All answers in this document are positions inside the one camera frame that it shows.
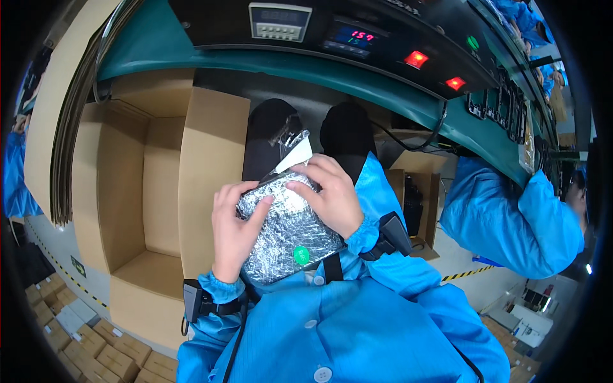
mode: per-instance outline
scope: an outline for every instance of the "open cardboard box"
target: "open cardboard box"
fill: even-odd
[[[405,201],[405,175],[411,176],[413,185],[424,195],[419,231],[416,238],[411,238],[413,245],[424,245],[423,250],[411,254],[425,260],[440,258],[433,250],[434,236],[436,234],[436,214],[438,212],[438,196],[441,175],[438,171],[447,161],[446,157],[420,151],[405,150],[394,162],[389,170],[385,171],[387,181],[392,186],[400,206],[404,210]]]
[[[82,262],[111,274],[114,323],[178,349],[183,278],[214,259],[213,194],[240,182],[249,100],[192,86],[193,69],[123,76],[86,105],[72,165]]]

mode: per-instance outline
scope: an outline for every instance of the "white box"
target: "white box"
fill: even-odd
[[[68,307],[90,327],[94,327],[100,320],[98,314],[79,298],[75,299]]]
[[[55,319],[71,338],[74,338],[74,335],[77,333],[79,328],[85,324],[85,321],[79,318],[79,316],[76,315],[75,312],[68,306],[62,307],[62,310],[55,317]]]

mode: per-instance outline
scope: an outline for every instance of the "green rohs sticker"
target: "green rohs sticker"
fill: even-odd
[[[294,259],[300,265],[306,265],[310,259],[307,248],[304,246],[298,246],[297,248],[295,248]]]

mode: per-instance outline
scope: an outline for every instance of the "digital timer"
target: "digital timer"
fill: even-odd
[[[373,47],[388,33],[356,20],[337,16],[322,42],[324,49],[335,50],[360,58],[370,55]]]
[[[372,39],[375,38],[371,34],[367,34],[366,32],[360,32],[360,31],[353,31],[351,35],[355,37],[356,39],[363,39],[364,37],[366,37],[366,41],[371,41]]]
[[[366,48],[376,39],[377,37],[372,32],[366,32],[352,26],[342,26],[338,28],[334,36],[334,41],[358,48]]]

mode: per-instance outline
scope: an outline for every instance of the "red digital display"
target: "red digital display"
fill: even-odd
[[[364,39],[364,38],[366,38],[366,41],[371,41],[372,39],[375,38],[373,35],[368,34],[366,32],[362,32],[362,31],[353,31],[353,33],[351,35],[353,37],[355,37],[356,39]]]

